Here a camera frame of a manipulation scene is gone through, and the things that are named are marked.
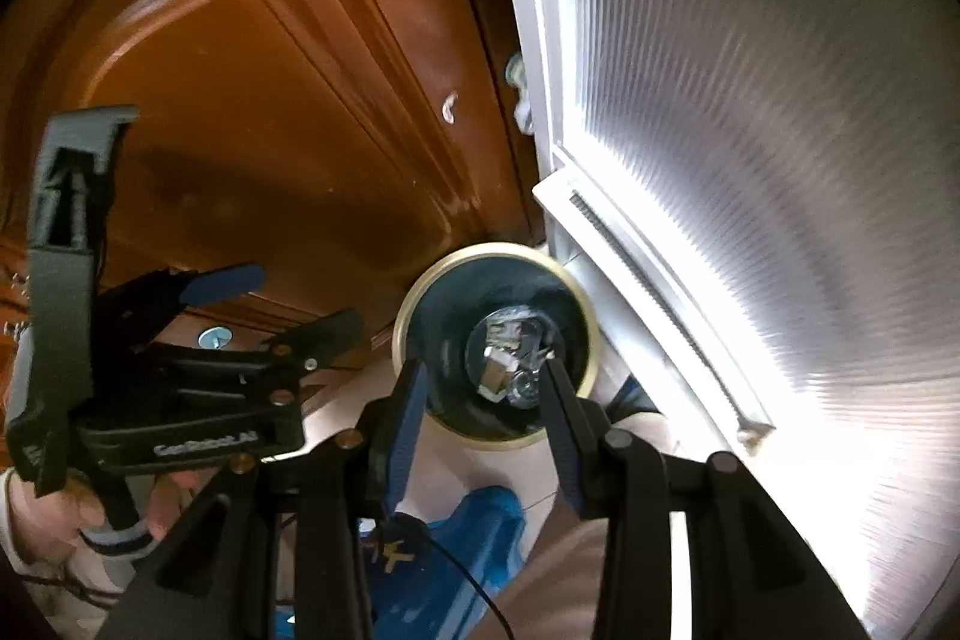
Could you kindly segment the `person's left hand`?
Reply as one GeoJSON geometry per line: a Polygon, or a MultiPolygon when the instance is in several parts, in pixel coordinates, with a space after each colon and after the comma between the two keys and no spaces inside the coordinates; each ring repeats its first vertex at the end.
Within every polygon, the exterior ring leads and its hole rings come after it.
{"type": "MultiPolygon", "coordinates": [[[[153,539],[161,541],[213,476],[212,470],[179,471],[156,476],[143,518],[153,539]]],[[[26,565],[37,560],[60,565],[82,547],[82,531],[106,523],[96,494],[83,482],[70,481],[62,491],[37,497],[34,487],[8,471],[3,489],[8,539],[26,565]]]]}

